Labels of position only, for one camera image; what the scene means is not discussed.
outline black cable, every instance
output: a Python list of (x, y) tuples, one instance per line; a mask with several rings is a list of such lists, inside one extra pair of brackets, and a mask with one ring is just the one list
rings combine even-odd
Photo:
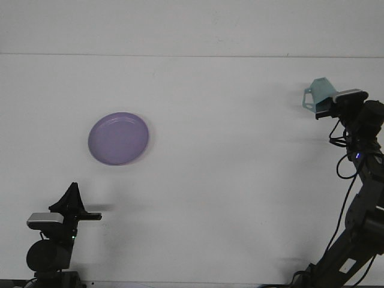
[(337, 126), (339, 125), (340, 120), (337, 121), (335, 127), (332, 129), (332, 131), (329, 134), (329, 142), (333, 145), (339, 146), (339, 147), (346, 147), (346, 137), (347, 137), (347, 131), (344, 129), (343, 135), (340, 137), (332, 137), (332, 134), (336, 130)]
[(23, 288), (26, 288), (29, 283), (33, 283), (34, 280), (37, 280), (37, 278), (29, 279), (23, 286)]
[(357, 285), (360, 284), (360, 282), (365, 278), (365, 276), (367, 276), (369, 270), (371, 269), (371, 266), (373, 264), (373, 261), (374, 259), (376, 258), (376, 255), (374, 255), (371, 259), (371, 262), (369, 263), (368, 267), (367, 267), (367, 270), (365, 270), (363, 276), (359, 279), (359, 281), (357, 281), (353, 286), (351, 286), (350, 288), (355, 288)]
[(346, 155), (342, 156), (342, 157), (340, 158), (340, 160), (337, 162), (337, 165), (336, 165), (336, 173), (337, 173), (337, 176), (339, 176), (341, 179), (352, 179), (352, 178), (354, 178), (356, 175), (359, 174), (359, 172), (360, 172), (360, 170), (361, 170), (361, 168), (362, 168), (362, 164), (363, 164), (364, 160), (361, 161), (361, 164), (359, 165), (359, 169), (357, 169), (357, 170), (356, 170), (356, 173), (354, 173), (353, 175), (350, 175), (350, 176), (343, 176), (343, 175), (340, 174), (340, 172), (339, 172), (339, 168), (340, 168), (340, 164), (341, 164), (341, 162), (343, 162), (343, 160), (344, 160), (345, 158), (347, 158), (348, 156), (350, 156), (350, 155), (352, 155), (352, 154), (353, 154), (353, 152), (351, 152), (351, 153), (347, 153)]
[(331, 240), (329, 241), (328, 246), (327, 246), (326, 249), (325, 249), (325, 252), (324, 252), (323, 257), (324, 257), (325, 254), (328, 252), (330, 246), (332, 245), (332, 242), (334, 241), (334, 239), (335, 239), (335, 237), (336, 237), (336, 234), (337, 234), (337, 232), (338, 232), (338, 229), (340, 228), (341, 218), (343, 217), (343, 214), (344, 214), (344, 209), (345, 209), (345, 207), (346, 207), (347, 199), (348, 199), (348, 197), (349, 197), (349, 194), (350, 194), (350, 192), (351, 192), (351, 190), (352, 190), (352, 187), (353, 187), (353, 185), (354, 185), (354, 183), (355, 183), (357, 177), (358, 177), (358, 173), (356, 173), (356, 174), (354, 175), (354, 177), (353, 177), (353, 179), (352, 179), (352, 181), (351, 181), (351, 183), (350, 183), (350, 185), (349, 185), (349, 188), (348, 188), (348, 190), (347, 190), (347, 194), (346, 194), (346, 196), (345, 196), (345, 198), (344, 198), (344, 202), (343, 202), (343, 205), (342, 205), (342, 207), (341, 207), (340, 215), (339, 215), (339, 217), (338, 217), (338, 221), (337, 221), (337, 225), (336, 225), (336, 230), (335, 230), (335, 232), (334, 232), (334, 234), (333, 234)]
[(264, 285), (258, 286), (258, 288), (291, 288), (293, 286), (295, 278), (299, 275), (306, 275), (309, 277), (310, 273), (308, 271), (298, 271), (294, 273), (292, 277), (292, 281), (289, 284), (264, 284)]

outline purple plate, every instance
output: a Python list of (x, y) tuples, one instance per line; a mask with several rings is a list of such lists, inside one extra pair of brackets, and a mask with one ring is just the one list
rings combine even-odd
[(98, 161), (124, 165), (146, 148), (149, 133), (144, 121), (131, 113), (117, 112), (101, 118), (89, 132), (88, 147)]

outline white wall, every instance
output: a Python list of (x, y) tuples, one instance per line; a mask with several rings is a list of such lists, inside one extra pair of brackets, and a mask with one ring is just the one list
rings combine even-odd
[[(72, 181), (103, 213), (79, 226), (71, 268), (86, 280), (284, 283), (318, 261), (348, 182), (335, 174), (344, 151), (327, 143), (335, 121), (315, 121), (303, 90), (326, 76), (384, 101), (383, 12), (375, 1), (1, 2), (0, 278), (31, 277), (39, 236), (25, 221)], [(51, 53), (99, 56), (33, 55)], [(288, 53), (315, 57), (236, 57)], [(189, 57), (203, 55), (233, 57)], [(110, 167), (86, 141), (116, 111), (142, 116), (151, 139), (138, 161)], [(382, 283), (382, 265), (365, 284)]]

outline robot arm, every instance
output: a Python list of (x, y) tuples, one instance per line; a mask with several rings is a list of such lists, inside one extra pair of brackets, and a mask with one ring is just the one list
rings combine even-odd
[(80, 220), (101, 219), (101, 213), (85, 211), (75, 182), (49, 210), (51, 212), (33, 213), (27, 220), (29, 228), (40, 230), (47, 238), (36, 242), (26, 257), (38, 280), (54, 278), (57, 271), (69, 268)]
[(307, 106), (316, 119), (339, 118), (345, 127), (347, 157), (363, 185), (346, 214), (346, 228), (295, 288), (342, 287), (370, 259), (384, 252), (384, 165), (377, 134), (384, 122), (384, 105), (366, 101), (368, 93), (354, 89), (337, 92), (326, 78), (316, 79), (305, 90), (314, 103)]

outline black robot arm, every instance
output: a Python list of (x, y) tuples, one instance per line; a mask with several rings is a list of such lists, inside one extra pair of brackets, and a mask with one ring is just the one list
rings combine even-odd
[[(28, 251), (26, 261), (35, 271), (37, 288), (69, 288), (81, 286), (76, 272), (61, 272), (69, 268), (77, 225), (80, 220), (100, 220), (101, 213), (85, 211), (77, 183), (72, 183), (61, 199), (49, 207), (50, 212), (33, 213), (29, 228), (40, 230), (46, 237)], [(74, 281), (79, 285), (69, 285)]]
[(310, 264), (292, 287), (342, 287), (370, 259), (384, 252), (384, 165), (377, 134), (384, 122), (384, 105), (366, 101), (368, 94), (353, 90), (328, 97), (319, 119), (338, 117), (345, 127), (343, 144), (356, 167), (362, 187), (346, 214), (346, 228), (315, 265)]

